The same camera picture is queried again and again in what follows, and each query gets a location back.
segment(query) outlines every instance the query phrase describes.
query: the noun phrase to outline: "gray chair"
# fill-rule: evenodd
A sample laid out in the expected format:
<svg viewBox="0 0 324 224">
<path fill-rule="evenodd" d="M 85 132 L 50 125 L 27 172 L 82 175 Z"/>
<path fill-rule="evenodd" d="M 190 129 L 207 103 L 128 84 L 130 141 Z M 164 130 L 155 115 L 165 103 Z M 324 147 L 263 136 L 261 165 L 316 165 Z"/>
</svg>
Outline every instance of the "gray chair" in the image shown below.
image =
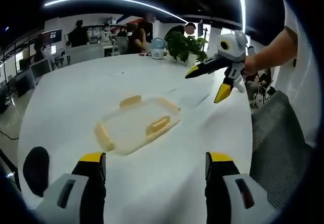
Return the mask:
<svg viewBox="0 0 324 224">
<path fill-rule="evenodd" d="M 250 176 L 267 191 L 268 201 L 282 208 L 302 178 L 312 149 L 281 91 L 252 114 L 252 125 Z"/>
<path fill-rule="evenodd" d="M 99 43 L 69 48 L 67 53 L 70 55 L 70 65 L 104 57 L 104 49 Z"/>
<path fill-rule="evenodd" d="M 116 36 L 115 39 L 118 46 L 119 54 L 125 55 L 128 49 L 128 38 Z"/>
</svg>

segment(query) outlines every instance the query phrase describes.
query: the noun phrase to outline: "desk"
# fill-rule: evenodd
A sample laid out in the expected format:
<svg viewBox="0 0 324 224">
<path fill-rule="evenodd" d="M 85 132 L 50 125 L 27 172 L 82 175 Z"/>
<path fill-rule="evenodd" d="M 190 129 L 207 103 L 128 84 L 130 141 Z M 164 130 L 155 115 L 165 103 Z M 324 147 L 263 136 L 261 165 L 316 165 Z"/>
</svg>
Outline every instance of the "desk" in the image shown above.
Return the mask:
<svg viewBox="0 0 324 224">
<path fill-rule="evenodd" d="M 249 173 L 251 113 L 247 94 L 237 89 L 221 103 L 213 103 L 224 70 L 185 79 L 188 70 L 167 60 L 122 55 L 44 75 L 29 101 L 19 136 L 19 178 L 27 206 L 35 208 L 42 200 L 22 174 L 33 147 L 43 146 L 50 155 L 51 184 L 70 173 L 83 154 L 100 151 L 93 129 L 109 109 L 132 95 L 164 96 L 181 107 L 182 121 L 129 156 L 106 155 L 105 222 L 206 222 L 205 153 L 226 152 L 241 173 Z"/>
</svg>

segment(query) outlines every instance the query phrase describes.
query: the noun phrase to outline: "black mesh chair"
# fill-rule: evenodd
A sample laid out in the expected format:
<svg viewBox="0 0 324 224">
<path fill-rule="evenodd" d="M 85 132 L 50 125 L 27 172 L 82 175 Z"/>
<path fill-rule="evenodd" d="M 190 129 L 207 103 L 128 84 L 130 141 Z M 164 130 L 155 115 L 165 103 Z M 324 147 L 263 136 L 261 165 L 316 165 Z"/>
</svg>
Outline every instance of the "black mesh chair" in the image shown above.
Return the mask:
<svg viewBox="0 0 324 224">
<path fill-rule="evenodd" d="M 288 97 L 276 91 L 252 115 L 253 153 L 250 176 L 268 193 L 275 208 L 285 205 L 302 178 L 311 147 Z"/>
</svg>

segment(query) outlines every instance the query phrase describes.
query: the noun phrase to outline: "floor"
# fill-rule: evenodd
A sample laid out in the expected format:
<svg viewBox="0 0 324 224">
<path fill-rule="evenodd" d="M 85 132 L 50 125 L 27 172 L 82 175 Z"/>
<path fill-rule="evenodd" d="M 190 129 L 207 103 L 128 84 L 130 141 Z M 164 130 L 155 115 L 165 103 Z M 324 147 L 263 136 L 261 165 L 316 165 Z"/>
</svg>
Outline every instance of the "floor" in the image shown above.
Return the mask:
<svg viewBox="0 0 324 224">
<path fill-rule="evenodd" d="M 2 115 L 0 115 L 0 130 L 9 135 L 11 138 L 19 137 L 21 122 L 31 98 L 32 92 L 33 90 L 30 90 L 20 98 L 14 97 L 13 103 Z M 17 166 L 18 140 L 11 140 L 0 133 L 0 149 L 5 153 L 10 161 L 12 161 L 12 163 Z M 7 173 L 9 173 L 7 166 L 5 164 L 2 164 L 2 166 L 4 166 Z"/>
</svg>

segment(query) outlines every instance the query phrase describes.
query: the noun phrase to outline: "ceiling light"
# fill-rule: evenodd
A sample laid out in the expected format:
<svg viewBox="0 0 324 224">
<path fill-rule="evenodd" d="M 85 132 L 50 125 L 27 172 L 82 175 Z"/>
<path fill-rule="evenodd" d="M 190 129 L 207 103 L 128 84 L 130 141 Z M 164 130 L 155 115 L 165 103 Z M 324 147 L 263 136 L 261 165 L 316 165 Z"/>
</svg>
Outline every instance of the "ceiling light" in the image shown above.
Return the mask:
<svg viewBox="0 0 324 224">
<path fill-rule="evenodd" d="M 67 2 L 67 1 L 72 1 L 72 0 L 56 0 L 56 1 L 49 2 L 49 3 L 45 3 L 44 6 L 45 6 L 45 7 L 48 7 L 48 6 L 53 5 L 53 4 L 56 4 L 56 3 L 62 3 L 62 2 Z M 161 8 L 157 8 L 157 7 L 155 7 L 155 6 L 152 6 L 152 5 L 149 5 L 149 4 L 146 4 L 146 3 L 141 3 L 141 2 L 138 2 L 138 1 L 134 1 L 134 0 L 119 0 L 119 1 L 124 1 L 124 2 L 129 2 L 129 3 L 136 3 L 136 4 L 140 4 L 140 5 L 143 5 L 143 6 L 149 7 L 149 8 L 153 8 L 153 9 L 156 9 L 156 10 L 158 10 L 158 11 L 160 11 L 160 12 L 163 12 L 163 13 L 166 13 L 166 14 L 168 14 L 168 15 L 171 15 L 171 16 L 177 18 L 177 19 L 180 19 L 181 21 L 183 21 L 183 22 L 185 22 L 185 23 L 188 23 L 186 20 L 184 20 L 184 19 L 178 17 L 177 15 L 174 15 L 174 14 L 172 14 L 172 13 L 169 13 L 169 12 L 166 11 L 166 10 L 163 10 L 163 9 L 161 9 Z"/>
<path fill-rule="evenodd" d="M 242 31 L 245 33 L 246 29 L 246 8 L 245 8 L 245 0 L 239 0 L 241 3 L 241 13 L 242 13 Z"/>
</svg>

